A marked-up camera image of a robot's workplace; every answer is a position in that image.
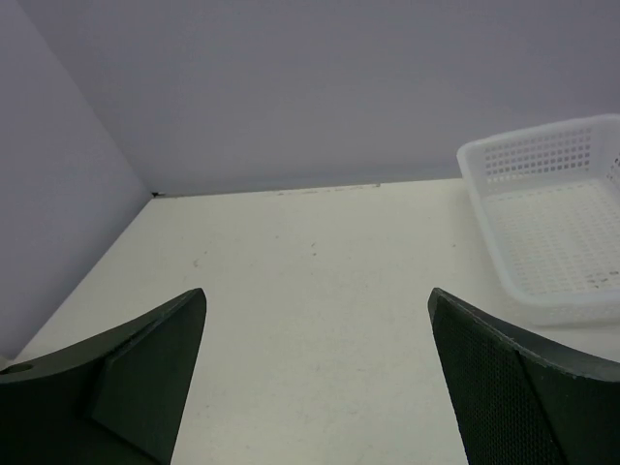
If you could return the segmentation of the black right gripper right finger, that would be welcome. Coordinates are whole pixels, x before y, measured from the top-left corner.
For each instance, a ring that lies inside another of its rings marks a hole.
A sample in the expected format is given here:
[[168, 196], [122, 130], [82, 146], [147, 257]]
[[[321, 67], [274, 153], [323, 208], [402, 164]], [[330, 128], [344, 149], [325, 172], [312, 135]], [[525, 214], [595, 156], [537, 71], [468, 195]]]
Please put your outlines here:
[[619, 365], [436, 288], [432, 334], [471, 464], [616, 464]]

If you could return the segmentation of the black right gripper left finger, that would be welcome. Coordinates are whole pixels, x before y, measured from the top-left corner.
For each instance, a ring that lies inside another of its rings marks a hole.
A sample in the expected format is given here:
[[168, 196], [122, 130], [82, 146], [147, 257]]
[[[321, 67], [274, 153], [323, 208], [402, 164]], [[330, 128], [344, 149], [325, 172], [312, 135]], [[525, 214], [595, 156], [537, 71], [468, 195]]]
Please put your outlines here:
[[2, 463], [171, 463], [206, 314], [193, 289], [3, 369]]

